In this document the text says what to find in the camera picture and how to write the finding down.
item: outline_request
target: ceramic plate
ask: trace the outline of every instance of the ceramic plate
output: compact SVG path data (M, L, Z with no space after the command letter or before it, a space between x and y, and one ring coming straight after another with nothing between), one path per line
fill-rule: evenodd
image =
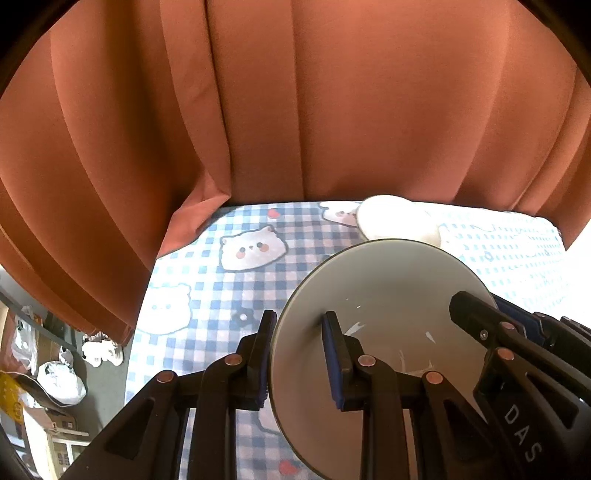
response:
M275 330L269 393L296 455L319 475L358 480L362 413L330 396L320 318L334 310L365 353L417 376L436 369L475 405L485 348L452 323L449 301L468 291L491 306L480 279L450 254L421 242L386 239L348 248L296 289Z

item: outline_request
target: orange curtain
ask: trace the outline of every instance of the orange curtain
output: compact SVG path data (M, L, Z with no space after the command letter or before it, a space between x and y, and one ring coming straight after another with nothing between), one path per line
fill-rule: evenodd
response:
M225 201L591 216L591 89L516 0L81 0L0 99L0 263L124 341Z

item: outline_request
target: red heart print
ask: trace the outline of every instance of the red heart print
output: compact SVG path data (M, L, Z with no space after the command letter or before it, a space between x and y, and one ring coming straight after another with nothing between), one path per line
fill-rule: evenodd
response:
M281 216L281 214L279 212L277 212L277 210L275 210L274 208L269 208L269 211L267 212L267 216L269 218L279 218Z
M300 469L289 460L282 460L279 462L279 473L281 475L295 475L299 471Z

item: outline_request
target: blue gripper pad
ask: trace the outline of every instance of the blue gripper pad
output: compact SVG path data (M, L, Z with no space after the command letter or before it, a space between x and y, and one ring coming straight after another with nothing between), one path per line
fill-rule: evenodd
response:
M528 340L531 340L537 345L544 344L545 338L542 335L540 321L534 315L497 295L493 294L493 297L502 313L523 325Z
M277 325L277 314L272 310L265 310L262 315L261 325L259 325L259 333L265 338L265 348L263 350L261 365L260 365L260 376L259 376L259 394L257 403L259 408L263 408L265 400L268 395L267 388L267 369L269 360L269 351L271 350L271 338L275 327Z
M324 347L324 358L326 359L326 368L329 373L330 393L336 403L336 407L342 410L345 406L345 397L343 395L343 376L341 366L339 365L339 356L335 345L333 334L340 335L342 332L339 327L338 332L332 332L327 314L322 316L322 345Z

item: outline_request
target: bed sheet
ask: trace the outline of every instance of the bed sheet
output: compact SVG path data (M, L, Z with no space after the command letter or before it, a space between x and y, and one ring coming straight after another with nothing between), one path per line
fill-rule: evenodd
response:
M440 225L442 248L487 288L529 310L556 314L567 284L556 227L511 212L420 203ZM139 314L125 400L162 369L205 369L257 330L262 312L278 314L320 262L361 241L357 202L273 203L218 210L191 245L160 258ZM180 478L185 478L187 428ZM318 478L293 454L268 402L236 418L238 478Z

